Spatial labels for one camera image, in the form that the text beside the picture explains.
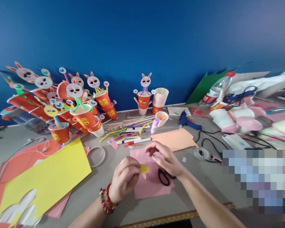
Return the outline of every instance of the hot glue gun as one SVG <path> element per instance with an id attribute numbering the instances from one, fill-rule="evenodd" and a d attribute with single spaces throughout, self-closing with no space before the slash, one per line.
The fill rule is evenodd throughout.
<path id="1" fill-rule="evenodd" d="M 195 123 L 192 123 L 191 121 L 189 121 L 187 119 L 187 114 L 185 111 L 183 111 L 181 114 L 180 114 L 180 121 L 179 121 L 179 125 L 188 125 L 196 130 L 201 130 L 202 129 L 202 126 L 201 125 L 197 125 Z"/>

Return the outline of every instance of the yellow paper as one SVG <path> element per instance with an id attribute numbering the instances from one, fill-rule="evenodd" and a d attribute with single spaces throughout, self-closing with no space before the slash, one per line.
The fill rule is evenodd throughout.
<path id="1" fill-rule="evenodd" d="M 166 145 L 172 151 L 185 149 L 191 146 L 199 147 L 193 141 L 193 135 L 184 128 L 153 135 L 152 140 Z"/>
<path id="2" fill-rule="evenodd" d="M 91 167 L 80 139 L 71 142 L 13 180 L 7 182 L 0 205 L 0 214 L 12 204 L 19 204 L 32 189 L 37 195 L 29 205 L 36 205 L 36 219 L 65 196 L 89 173 Z"/>

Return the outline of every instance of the gray table surface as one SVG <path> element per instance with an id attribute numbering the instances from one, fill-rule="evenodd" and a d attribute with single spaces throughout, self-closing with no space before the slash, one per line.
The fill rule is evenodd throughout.
<path id="1" fill-rule="evenodd" d="M 180 107 L 197 107 L 196 104 L 180 105 Z M 126 115 L 129 112 L 122 112 L 118 114 L 119 120 L 125 120 Z M 132 111 L 131 116 L 138 116 L 138 111 Z M 177 116 L 169 116 L 172 120 L 168 120 L 161 128 L 157 128 L 156 133 L 163 133 L 179 128 Z M 193 117 L 196 124 L 203 126 L 205 131 L 215 132 L 219 128 L 209 119 L 202 117 Z M 189 131 L 196 140 L 198 137 L 198 131 L 184 127 Z M 146 129 L 146 135 L 142 136 L 147 138 L 150 135 L 150 129 Z M 217 133 L 214 136 L 219 140 L 222 140 L 222 133 Z M 27 142 L 29 138 L 37 138 L 39 135 L 35 134 L 21 126 L 9 127 L 4 132 L 0 132 L 0 164 L 7 160 L 19 147 Z M 208 137 L 201 133 L 201 139 Z M 38 224 L 38 227 L 68 227 L 75 218 L 80 215 L 97 197 L 100 188 L 105 188 L 112 180 L 113 172 L 119 162 L 126 156 L 130 155 L 130 149 L 120 146 L 116 151 L 107 145 L 106 141 L 99 143 L 100 138 L 87 135 L 83 137 L 82 143 L 84 146 L 102 146 L 106 151 L 106 158 L 104 163 L 92 169 L 92 173 L 89 174 L 83 181 L 81 181 L 73 190 L 70 199 L 62 213 L 60 219 L 49 218 L 43 216 L 42 220 Z M 225 149 L 216 140 L 212 140 L 218 150 Z M 213 146 L 205 141 L 204 147 L 211 151 L 214 155 L 216 151 Z M 213 194 L 220 202 L 233 202 L 238 208 L 246 207 L 245 192 L 240 191 L 234 182 L 234 176 L 223 172 L 220 163 L 209 163 L 197 160 L 192 153 L 193 148 L 187 148 L 180 151 L 176 151 L 176 157 L 182 161 L 183 157 L 187 159 L 184 166 Z M 102 157 L 100 151 L 95 150 L 89 160 L 97 163 Z M 155 219 L 162 216 L 177 214 L 181 212 L 187 212 L 194 210 L 194 206 L 186 193 L 184 187 L 177 180 L 173 183 L 175 187 L 172 188 L 170 195 L 156 196 L 152 198 L 135 200 L 134 193 L 131 193 L 123 202 L 120 203 L 118 209 L 114 214 L 110 215 L 106 220 L 104 227 L 116 227 L 121 225 L 127 225 L 140 221 L 146 221 L 149 219 Z"/>

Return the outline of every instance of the glue stick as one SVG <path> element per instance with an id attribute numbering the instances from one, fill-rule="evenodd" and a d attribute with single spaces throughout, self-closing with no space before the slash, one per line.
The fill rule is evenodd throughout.
<path id="1" fill-rule="evenodd" d="M 153 123 L 152 123 L 152 127 L 151 127 L 151 134 L 152 135 L 155 133 L 158 124 L 159 124 L 159 118 L 155 118 Z"/>

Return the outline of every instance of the bottle label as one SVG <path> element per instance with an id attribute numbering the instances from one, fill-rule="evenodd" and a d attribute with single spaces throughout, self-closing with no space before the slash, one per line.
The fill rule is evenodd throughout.
<path id="1" fill-rule="evenodd" d="M 212 89 L 203 97 L 202 101 L 207 104 L 212 104 L 219 97 L 219 92 L 215 92 Z"/>

